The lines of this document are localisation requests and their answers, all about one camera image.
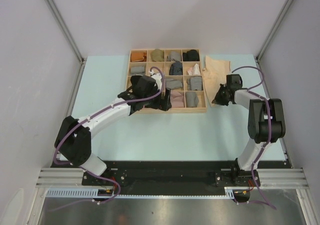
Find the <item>black garment pile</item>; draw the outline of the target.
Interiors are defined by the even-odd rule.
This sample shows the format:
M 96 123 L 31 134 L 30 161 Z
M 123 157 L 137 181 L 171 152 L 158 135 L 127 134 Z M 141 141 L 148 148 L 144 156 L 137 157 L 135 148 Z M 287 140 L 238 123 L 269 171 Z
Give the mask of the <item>black garment pile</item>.
M 161 99 L 159 104 L 159 109 L 161 111 L 168 111 L 172 108 L 171 100 L 170 99 Z

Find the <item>aluminium corner post left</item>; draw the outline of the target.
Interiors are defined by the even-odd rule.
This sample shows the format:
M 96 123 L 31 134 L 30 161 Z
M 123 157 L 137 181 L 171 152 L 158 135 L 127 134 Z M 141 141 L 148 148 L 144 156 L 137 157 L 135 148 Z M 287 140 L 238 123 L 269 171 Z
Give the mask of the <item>aluminium corner post left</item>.
M 75 55 L 75 57 L 77 58 L 79 63 L 82 65 L 85 59 L 82 56 L 82 54 L 76 44 L 76 41 L 75 41 L 74 37 L 72 36 L 72 33 L 70 32 L 55 0 L 44 0 L 44 1 L 47 4 L 49 11 L 51 12 L 55 22 L 57 23 L 58 27 L 60 28 L 68 45 L 70 46 L 73 54 Z

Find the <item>grey rolled underwear bottom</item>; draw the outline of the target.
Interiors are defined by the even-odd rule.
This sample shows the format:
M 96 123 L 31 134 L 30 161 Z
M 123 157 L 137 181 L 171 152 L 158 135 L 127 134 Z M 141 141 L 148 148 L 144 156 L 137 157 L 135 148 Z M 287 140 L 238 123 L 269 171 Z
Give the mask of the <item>grey rolled underwear bottom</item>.
M 195 91 L 186 92 L 185 101 L 188 108 L 197 108 L 199 104 L 197 93 Z

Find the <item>navy striped rolled underwear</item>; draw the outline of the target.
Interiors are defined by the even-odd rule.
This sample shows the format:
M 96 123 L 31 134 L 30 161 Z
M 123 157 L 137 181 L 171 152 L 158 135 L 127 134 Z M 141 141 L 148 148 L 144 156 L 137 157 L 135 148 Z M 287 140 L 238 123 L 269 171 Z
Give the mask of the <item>navy striped rolled underwear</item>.
M 170 76 L 182 76 L 183 75 L 183 63 L 180 61 L 176 61 L 171 64 L 169 68 Z

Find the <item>peach underwear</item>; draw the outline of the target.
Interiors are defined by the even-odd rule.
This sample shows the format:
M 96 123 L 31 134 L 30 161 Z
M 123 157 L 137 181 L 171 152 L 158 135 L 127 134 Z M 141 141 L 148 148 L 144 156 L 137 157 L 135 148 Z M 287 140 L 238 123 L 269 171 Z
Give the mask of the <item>peach underwear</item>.
M 226 83 L 226 77 L 230 72 L 231 62 L 229 60 L 217 60 L 208 55 L 204 57 L 202 79 L 208 103 L 212 108 L 216 106 L 213 100 L 220 89 L 220 84 Z

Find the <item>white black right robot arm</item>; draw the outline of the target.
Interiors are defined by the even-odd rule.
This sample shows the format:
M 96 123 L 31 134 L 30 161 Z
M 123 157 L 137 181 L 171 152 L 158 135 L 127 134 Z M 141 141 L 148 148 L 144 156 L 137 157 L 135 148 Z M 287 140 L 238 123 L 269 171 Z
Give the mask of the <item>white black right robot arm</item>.
M 286 133 L 282 101 L 278 98 L 268 99 L 244 88 L 239 74 L 229 74 L 226 76 L 226 83 L 220 85 L 212 103 L 220 106 L 232 103 L 248 110 L 247 145 L 229 171 L 215 173 L 216 185 L 218 187 L 258 185 L 259 161 L 270 145 L 283 138 Z

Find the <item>wooden grid organizer tray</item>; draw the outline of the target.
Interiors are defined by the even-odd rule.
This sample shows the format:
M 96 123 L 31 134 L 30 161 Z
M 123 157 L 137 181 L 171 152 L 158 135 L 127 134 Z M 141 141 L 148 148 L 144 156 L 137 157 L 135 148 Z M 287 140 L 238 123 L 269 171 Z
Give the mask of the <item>wooden grid organizer tray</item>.
M 164 51 L 164 61 L 163 62 L 154 62 L 151 61 L 151 51 L 155 49 L 160 49 Z M 189 51 L 189 50 L 197 50 L 199 53 L 199 58 L 200 61 L 183 61 L 183 52 Z M 147 58 L 146 61 L 144 62 L 131 62 L 131 52 L 137 51 L 137 52 L 146 52 L 147 53 Z M 183 75 L 169 75 L 169 70 L 171 64 L 173 64 L 175 61 L 168 61 L 167 55 L 169 54 L 170 51 L 177 51 L 180 52 L 181 54 L 181 63 L 183 66 Z M 146 76 L 149 75 L 149 71 L 154 71 L 155 73 L 158 72 L 158 70 L 161 70 L 162 74 L 164 75 L 164 89 L 162 91 L 162 97 L 165 95 L 166 89 L 166 79 L 175 79 L 175 80 L 180 80 L 183 84 L 183 88 L 180 89 L 174 89 L 171 91 L 178 91 L 184 94 L 184 107 L 181 108 L 171 108 L 168 110 L 168 113 L 172 114 L 183 114 L 183 113 L 206 113 L 207 112 L 207 99 L 205 95 L 205 89 L 204 89 L 204 84 L 203 84 L 203 74 L 202 74 L 202 60 L 200 56 L 200 50 L 198 48 L 152 48 L 152 49 L 132 49 L 129 52 L 129 58 L 128 58 L 128 64 L 127 64 L 127 75 L 126 75 L 126 81 L 125 81 L 125 87 L 128 89 L 132 86 L 131 83 L 131 78 L 133 75 L 130 75 L 130 68 L 131 67 L 137 67 L 137 66 L 144 66 L 145 67 L 145 74 Z M 200 73 L 201 75 L 188 75 L 187 70 L 194 66 L 195 64 L 199 64 L 200 67 Z M 201 77 L 202 78 L 202 90 L 188 90 L 187 87 L 187 79 L 191 77 Z M 186 104 L 186 92 L 196 92 L 199 103 L 197 107 L 187 107 Z

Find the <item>aluminium frame profile front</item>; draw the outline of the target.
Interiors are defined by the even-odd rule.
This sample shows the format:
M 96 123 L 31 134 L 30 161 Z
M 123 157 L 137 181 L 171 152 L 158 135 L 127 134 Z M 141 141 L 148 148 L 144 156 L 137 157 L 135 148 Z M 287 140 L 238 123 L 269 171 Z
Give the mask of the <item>aluminium frame profile front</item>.
M 258 169 L 261 189 L 308 189 L 303 169 L 279 168 Z M 80 168 L 42 168 L 37 187 L 44 188 L 81 188 L 83 170 Z

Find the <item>grey rolled underwear left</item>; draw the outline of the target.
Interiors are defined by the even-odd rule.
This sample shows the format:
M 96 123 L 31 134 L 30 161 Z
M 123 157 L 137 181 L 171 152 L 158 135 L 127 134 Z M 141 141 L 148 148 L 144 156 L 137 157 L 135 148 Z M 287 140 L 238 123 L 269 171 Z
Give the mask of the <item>grey rolled underwear left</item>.
M 144 66 L 132 66 L 129 70 L 129 74 L 131 76 L 140 75 L 143 76 L 145 74 L 146 68 Z

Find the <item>grey rolled underwear top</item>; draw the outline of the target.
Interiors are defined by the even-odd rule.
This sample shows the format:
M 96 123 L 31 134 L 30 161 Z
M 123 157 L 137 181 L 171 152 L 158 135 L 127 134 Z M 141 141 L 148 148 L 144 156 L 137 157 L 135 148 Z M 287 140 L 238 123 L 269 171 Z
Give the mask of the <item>grey rolled underwear top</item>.
M 181 62 L 181 53 L 178 51 L 171 50 L 167 55 L 167 60 L 169 62 Z

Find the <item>grey rolled underwear middle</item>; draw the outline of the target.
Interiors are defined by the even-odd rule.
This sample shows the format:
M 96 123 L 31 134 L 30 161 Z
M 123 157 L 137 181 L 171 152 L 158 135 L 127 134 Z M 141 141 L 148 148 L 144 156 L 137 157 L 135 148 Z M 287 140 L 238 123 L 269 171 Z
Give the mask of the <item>grey rolled underwear middle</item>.
M 177 79 L 166 78 L 165 79 L 165 87 L 168 89 L 171 89 L 171 90 L 182 89 L 183 83 Z

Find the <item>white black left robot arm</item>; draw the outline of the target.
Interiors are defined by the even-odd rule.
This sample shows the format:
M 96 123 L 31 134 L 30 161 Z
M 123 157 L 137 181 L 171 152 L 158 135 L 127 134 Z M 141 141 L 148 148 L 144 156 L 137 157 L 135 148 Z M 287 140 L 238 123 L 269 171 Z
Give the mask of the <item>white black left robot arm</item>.
M 143 108 L 166 112 L 171 107 L 171 89 L 166 87 L 161 73 L 133 75 L 130 86 L 110 105 L 82 118 L 66 117 L 54 143 L 55 151 L 73 166 L 93 174 L 98 184 L 105 185 L 111 173 L 106 163 L 93 153 L 92 139 L 111 124 Z

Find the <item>grey striped rolled underwear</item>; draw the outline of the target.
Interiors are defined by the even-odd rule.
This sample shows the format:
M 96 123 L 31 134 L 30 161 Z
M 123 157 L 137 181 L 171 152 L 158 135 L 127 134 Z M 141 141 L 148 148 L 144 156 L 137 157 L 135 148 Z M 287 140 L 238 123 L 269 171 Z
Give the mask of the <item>grey striped rolled underwear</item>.
M 193 76 L 186 80 L 187 89 L 189 91 L 202 91 L 203 90 L 203 82 L 200 76 Z

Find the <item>orange rolled underwear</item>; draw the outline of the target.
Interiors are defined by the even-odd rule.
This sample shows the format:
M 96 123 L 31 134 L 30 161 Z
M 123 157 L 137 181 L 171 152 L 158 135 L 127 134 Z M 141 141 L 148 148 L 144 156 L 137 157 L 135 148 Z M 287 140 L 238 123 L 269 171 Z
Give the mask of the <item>orange rolled underwear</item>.
M 132 51 L 130 54 L 130 61 L 132 63 L 146 62 L 147 61 L 147 53 L 144 51 Z

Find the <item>pink white rolled underwear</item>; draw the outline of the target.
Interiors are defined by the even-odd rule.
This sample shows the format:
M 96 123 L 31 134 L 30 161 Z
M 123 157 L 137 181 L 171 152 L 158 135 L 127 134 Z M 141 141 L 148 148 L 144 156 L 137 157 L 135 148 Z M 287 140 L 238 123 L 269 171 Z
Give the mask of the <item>pink white rolled underwear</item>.
M 195 65 L 193 65 L 192 67 L 190 67 L 187 70 L 187 74 L 189 76 L 200 76 L 201 75 L 201 71 L 200 71 L 200 65 L 198 63 L 196 63 Z

